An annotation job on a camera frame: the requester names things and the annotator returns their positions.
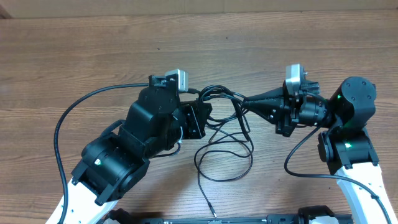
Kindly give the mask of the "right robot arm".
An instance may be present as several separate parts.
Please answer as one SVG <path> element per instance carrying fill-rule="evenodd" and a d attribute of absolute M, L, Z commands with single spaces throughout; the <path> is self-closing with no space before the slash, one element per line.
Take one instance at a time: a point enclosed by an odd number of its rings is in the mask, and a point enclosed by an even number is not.
<path fill-rule="evenodd" d="M 328 100 L 320 96 L 317 82 L 288 78 L 280 88 L 246 98 L 243 108 L 286 137 L 299 126 L 313 126 L 329 173 L 303 177 L 336 180 L 356 223 L 397 223 L 366 129 L 376 112 L 376 96 L 375 84 L 363 77 L 345 79 Z"/>

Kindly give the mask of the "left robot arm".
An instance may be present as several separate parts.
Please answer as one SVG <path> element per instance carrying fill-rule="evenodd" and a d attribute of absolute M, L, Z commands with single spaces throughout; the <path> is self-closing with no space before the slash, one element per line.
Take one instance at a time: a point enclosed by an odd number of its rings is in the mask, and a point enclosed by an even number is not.
<path fill-rule="evenodd" d="M 127 114 L 85 146 L 67 180 L 58 148 L 54 151 L 63 197 L 48 223 L 96 223 L 145 175 L 150 159 L 184 139 L 201 139 L 212 106 L 202 100 L 182 102 L 178 91 L 144 86 Z"/>

